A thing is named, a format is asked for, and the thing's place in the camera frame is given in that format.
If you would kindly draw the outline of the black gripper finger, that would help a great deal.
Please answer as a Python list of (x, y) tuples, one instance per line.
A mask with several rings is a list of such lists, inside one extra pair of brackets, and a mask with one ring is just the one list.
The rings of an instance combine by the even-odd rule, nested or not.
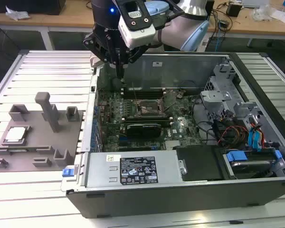
[(96, 35), (90, 35), (84, 39), (83, 44), (102, 62), (109, 63), (115, 67), (116, 76), (120, 78), (118, 54), (111, 35), (105, 35), (102, 41), (98, 39)]
[(134, 63), (138, 60), (148, 49), (148, 47), (137, 47), (132, 50), (129, 48), (120, 48), (120, 78), (124, 77), (124, 69), (129, 63)]

